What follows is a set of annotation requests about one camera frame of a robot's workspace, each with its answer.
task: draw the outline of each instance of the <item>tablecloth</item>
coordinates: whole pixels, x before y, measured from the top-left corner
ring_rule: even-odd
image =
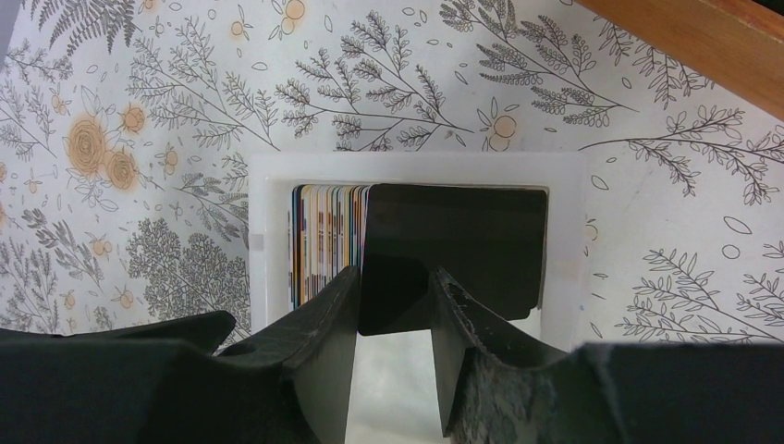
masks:
[[[24,0],[0,327],[226,309],[248,337],[252,153],[580,151],[581,338],[782,342],[783,140],[571,0]]]

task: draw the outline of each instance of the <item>white frame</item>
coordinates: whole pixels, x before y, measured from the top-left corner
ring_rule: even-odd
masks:
[[[250,163],[251,328],[290,310],[291,190],[302,183],[415,183],[546,189],[540,340],[572,347],[584,292],[585,158],[582,154],[256,154]]]

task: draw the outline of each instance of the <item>wooden edge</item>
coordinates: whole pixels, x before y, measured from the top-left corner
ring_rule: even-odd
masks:
[[[784,120],[784,17],[751,0],[578,0]]]

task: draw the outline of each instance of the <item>black card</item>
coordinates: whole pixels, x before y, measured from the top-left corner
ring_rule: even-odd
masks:
[[[373,186],[360,333],[430,328],[427,284],[436,266],[505,319],[528,317],[540,298],[546,209],[541,190]]]

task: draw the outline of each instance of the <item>floral tablecloth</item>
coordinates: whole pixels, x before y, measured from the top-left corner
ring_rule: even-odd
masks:
[[[584,339],[781,342],[782,140],[571,0],[24,0],[0,327],[227,309],[247,337],[251,153],[582,151]]]

